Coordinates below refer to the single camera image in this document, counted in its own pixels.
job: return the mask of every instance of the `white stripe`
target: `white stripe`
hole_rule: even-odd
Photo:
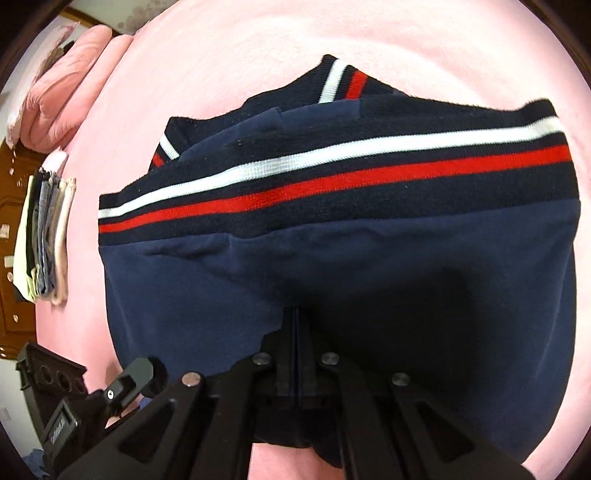
[[[315,167],[347,158],[366,157],[393,152],[435,150],[468,145],[506,144],[536,140],[563,131],[557,117],[538,120],[525,127],[468,130],[436,134],[378,137],[331,145],[308,152],[269,158],[238,165],[210,177],[170,185],[148,192],[134,200],[113,208],[99,210],[99,218],[112,218],[133,212],[151,203],[208,192],[243,181],[263,179],[303,168]]]
[[[340,80],[343,77],[345,68],[347,68],[347,64],[343,60],[335,60],[330,68],[328,77],[326,77],[326,82],[322,88],[318,103],[328,103],[335,99],[336,91],[339,88]]]
[[[162,134],[162,138],[160,139],[160,146],[162,147],[162,150],[164,150],[164,153],[166,153],[169,159],[176,160],[180,157],[178,152],[173,147],[172,143],[170,143],[168,138],[166,138],[166,134]]]

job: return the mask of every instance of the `folded clothes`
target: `folded clothes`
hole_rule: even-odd
[[[39,196],[41,194],[41,184],[44,180],[49,179],[49,174],[40,168],[33,175],[33,185],[31,187],[31,199],[28,203],[27,212],[27,236],[25,245],[27,249],[27,274],[33,279],[33,286],[37,296],[37,264],[39,262],[39,255],[37,251],[37,242],[33,238],[37,238],[37,218],[39,215]]]
[[[22,206],[21,221],[18,224],[17,241],[14,247],[14,264],[12,266],[12,283],[28,301],[35,301],[33,279],[27,268],[27,231],[28,212],[31,203],[31,192],[33,190],[34,176],[29,177],[27,195]]]
[[[51,189],[53,186],[52,177],[48,180],[43,180],[41,183],[41,192],[39,194],[39,204],[38,204],[38,215],[37,215],[37,230],[36,236],[31,238],[32,242],[37,243],[37,291],[39,295],[45,292],[46,290],[46,278],[44,276],[45,271],[45,259],[43,256],[44,248],[43,248],[43,232],[45,230],[45,222],[47,219],[47,211],[49,209],[49,196],[51,193]]]
[[[47,255],[47,231],[51,222],[51,215],[53,215],[55,211],[55,198],[59,195],[59,184],[59,176],[52,173],[49,180],[47,180],[46,193],[44,193],[46,182],[43,182],[41,186],[41,196],[39,198],[39,221],[37,228],[37,243],[39,250],[39,271],[37,277],[40,297],[44,297],[50,287],[48,266],[52,259],[49,259]]]
[[[67,299],[66,228],[76,179],[40,168],[29,177],[17,230],[14,286],[25,300]]]
[[[152,167],[101,196],[121,365],[154,355],[172,378],[216,374],[299,305],[339,353],[407,372],[525,459],[554,421],[574,347],[580,205],[553,106],[397,98],[379,82],[366,96],[353,67],[328,56],[321,67],[221,117],[171,119],[156,163],[207,161]],[[189,154],[269,108],[351,90],[357,119],[249,131]]]
[[[57,286],[56,280],[56,235],[60,212],[66,195],[67,181],[60,179],[51,196],[46,222],[47,289],[41,296],[51,301]]]
[[[60,208],[56,227],[56,243],[54,245],[55,257],[55,288],[50,301],[59,305],[68,298],[68,256],[66,249],[66,232],[70,208],[76,192],[76,179],[68,179],[64,189],[64,198]]]
[[[334,100],[356,99],[378,93],[405,95],[332,55],[325,55],[320,64],[289,85],[249,98],[237,110],[207,120],[172,117],[164,130],[152,157],[150,170],[176,160],[181,154],[212,135],[232,127],[266,110],[281,111],[328,103]]]

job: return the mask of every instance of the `pink pillow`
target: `pink pillow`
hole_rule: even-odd
[[[22,74],[17,88],[11,95],[8,112],[6,144],[10,148],[14,148],[20,138],[22,114],[31,86],[45,73],[60,44],[72,35],[75,28],[76,24],[71,23],[53,29],[43,40]]]
[[[84,32],[70,51],[33,85],[21,121],[21,141],[42,153],[54,149],[61,138],[48,139],[53,122],[72,93],[96,63],[111,40],[112,30],[97,25]]]
[[[49,151],[56,147],[65,148],[70,143],[133,39],[131,35],[119,35],[109,42],[95,65],[57,114],[49,127],[49,132],[38,140],[33,138],[35,129],[31,131],[35,150]]]

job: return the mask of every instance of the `black bracket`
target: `black bracket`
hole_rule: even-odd
[[[407,375],[332,352],[299,309],[261,352],[220,375],[188,372],[105,430],[105,416],[162,389],[162,368],[138,359],[104,392],[62,395],[42,433],[59,480],[246,479],[253,442],[312,446],[347,480],[533,480]]]

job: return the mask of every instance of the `wooden furniture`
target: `wooden furniture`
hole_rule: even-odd
[[[35,340],[35,305],[17,301],[12,259],[29,175],[45,155],[17,145],[0,145],[0,358],[15,359],[23,345]]]
[[[94,27],[95,25],[101,25],[103,22],[100,22],[95,17],[88,15],[76,8],[72,7],[65,7],[65,9],[60,13],[61,17],[68,18],[74,22],[79,22],[80,25],[83,27]],[[111,29],[113,29],[113,36],[116,37],[117,35],[121,35],[116,29],[113,28],[113,25],[109,25]]]

